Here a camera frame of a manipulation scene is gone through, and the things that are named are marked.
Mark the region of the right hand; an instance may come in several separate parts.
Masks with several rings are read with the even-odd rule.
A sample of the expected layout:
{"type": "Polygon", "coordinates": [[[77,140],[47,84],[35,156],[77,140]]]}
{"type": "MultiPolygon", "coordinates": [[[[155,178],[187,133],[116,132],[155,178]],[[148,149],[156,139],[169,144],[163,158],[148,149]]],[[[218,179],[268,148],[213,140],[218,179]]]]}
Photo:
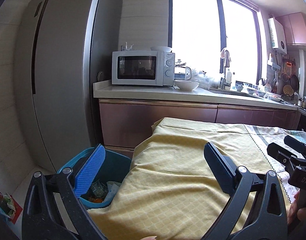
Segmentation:
{"type": "Polygon", "coordinates": [[[289,211],[287,213],[287,224],[290,225],[295,218],[299,219],[300,221],[306,220],[306,207],[299,208],[298,207],[298,199],[300,197],[300,191],[298,191],[294,195],[294,201],[290,205],[289,211]]]}

